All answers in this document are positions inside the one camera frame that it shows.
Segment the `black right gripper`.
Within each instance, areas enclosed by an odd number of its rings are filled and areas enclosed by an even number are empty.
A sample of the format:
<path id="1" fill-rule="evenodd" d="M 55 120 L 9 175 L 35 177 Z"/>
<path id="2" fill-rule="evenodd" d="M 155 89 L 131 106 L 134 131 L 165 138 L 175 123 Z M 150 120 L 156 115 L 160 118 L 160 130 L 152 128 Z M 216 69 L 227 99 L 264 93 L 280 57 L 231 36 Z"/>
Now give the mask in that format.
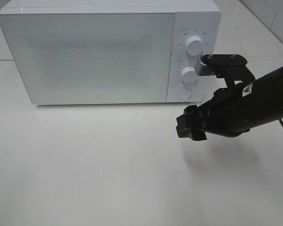
<path id="1" fill-rule="evenodd" d="M 244 86 L 255 81 L 246 64 L 247 60 L 236 54 L 207 54 L 198 57 L 196 74 L 214 74 L 218 79 L 225 80 L 226 87 L 214 91 L 212 99 L 200 106 L 190 105 L 184 109 L 183 114 L 176 118 L 179 138 L 203 141 L 207 140 L 206 133 L 237 137 L 250 131 L 249 128 L 231 128 L 245 119 L 241 115 L 239 100 Z"/>

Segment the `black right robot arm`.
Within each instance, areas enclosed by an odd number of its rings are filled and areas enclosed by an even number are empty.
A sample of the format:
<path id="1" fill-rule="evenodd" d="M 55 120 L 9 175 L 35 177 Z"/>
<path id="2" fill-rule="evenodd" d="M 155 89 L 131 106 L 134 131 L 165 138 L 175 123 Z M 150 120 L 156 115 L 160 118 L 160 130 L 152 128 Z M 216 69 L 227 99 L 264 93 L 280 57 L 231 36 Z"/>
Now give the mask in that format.
<path id="1" fill-rule="evenodd" d="M 283 66 L 256 79 L 246 67 L 247 60 L 235 54 L 199 56 L 198 76 L 224 79 L 213 97 L 200 106 L 190 105 L 177 117 L 179 138 L 206 140 L 206 134 L 237 137 L 273 121 L 283 127 Z"/>

